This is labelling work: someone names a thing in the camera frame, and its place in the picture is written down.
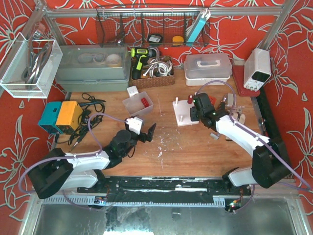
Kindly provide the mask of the red large spring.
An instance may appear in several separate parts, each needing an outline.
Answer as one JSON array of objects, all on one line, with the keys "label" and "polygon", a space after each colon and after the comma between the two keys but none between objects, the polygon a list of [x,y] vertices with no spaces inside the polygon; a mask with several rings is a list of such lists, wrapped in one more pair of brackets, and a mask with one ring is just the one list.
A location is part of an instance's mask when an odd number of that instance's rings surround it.
[{"label": "red large spring", "polygon": [[193,103],[193,96],[189,95],[188,99],[187,99],[187,103],[188,104],[192,104]]},{"label": "red large spring", "polygon": [[143,97],[140,101],[143,104],[144,108],[149,107],[149,102],[147,101],[146,98]]}]

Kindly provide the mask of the grey metal bracket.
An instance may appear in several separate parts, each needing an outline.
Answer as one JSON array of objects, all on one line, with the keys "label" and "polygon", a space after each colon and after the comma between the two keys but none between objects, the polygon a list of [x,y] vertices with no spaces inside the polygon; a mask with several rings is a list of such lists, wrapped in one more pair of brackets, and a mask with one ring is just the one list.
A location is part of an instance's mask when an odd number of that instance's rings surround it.
[{"label": "grey metal bracket", "polygon": [[215,140],[218,140],[220,138],[220,135],[216,133],[211,133],[210,136]]}]

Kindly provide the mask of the beige work glove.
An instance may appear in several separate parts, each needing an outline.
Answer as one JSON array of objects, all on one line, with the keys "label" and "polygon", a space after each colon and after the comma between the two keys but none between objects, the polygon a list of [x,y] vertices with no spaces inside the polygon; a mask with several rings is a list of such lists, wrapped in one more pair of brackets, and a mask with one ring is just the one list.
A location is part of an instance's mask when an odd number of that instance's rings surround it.
[{"label": "beige work glove", "polygon": [[245,116],[245,114],[242,114],[242,112],[240,112],[240,111],[232,112],[232,117],[233,117],[233,119],[238,121],[240,124],[244,124],[245,123],[246,116]]}]

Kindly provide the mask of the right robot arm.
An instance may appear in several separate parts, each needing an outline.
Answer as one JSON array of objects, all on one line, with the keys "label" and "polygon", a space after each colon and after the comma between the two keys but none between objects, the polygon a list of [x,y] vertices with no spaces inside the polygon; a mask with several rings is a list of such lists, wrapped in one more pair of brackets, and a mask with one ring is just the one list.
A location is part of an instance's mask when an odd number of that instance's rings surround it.
[{"label": "right robot arm", "polygon": [[205,127],[228,137],[252,157],[251,167],[237,167],[223,175],[229,187],[258,184],[269,188],[290,173],[289,157],[280,138],[270,139],[237,122],[223,102],[215,109],[206,93],[194,95],[193,103],[190,108],[192,121],[198,120]]}]

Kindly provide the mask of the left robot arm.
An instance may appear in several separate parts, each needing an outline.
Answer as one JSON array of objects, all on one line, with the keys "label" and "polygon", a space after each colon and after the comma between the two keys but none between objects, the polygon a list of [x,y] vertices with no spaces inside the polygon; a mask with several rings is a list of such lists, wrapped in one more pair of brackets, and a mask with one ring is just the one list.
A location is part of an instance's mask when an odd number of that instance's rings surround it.
[{"label": "left robot arm", "polygon": [[94,152],[71,154],[61,148],[51,150],[27,172],[37,196],[46,199],[61,190],[95,186],[100,180],[97,171],[120,164],[139,141],[151,142],[156,126],[153,124],[147,133],[142,133],[126,124],[126,129],[118,131],[107,146]]}]

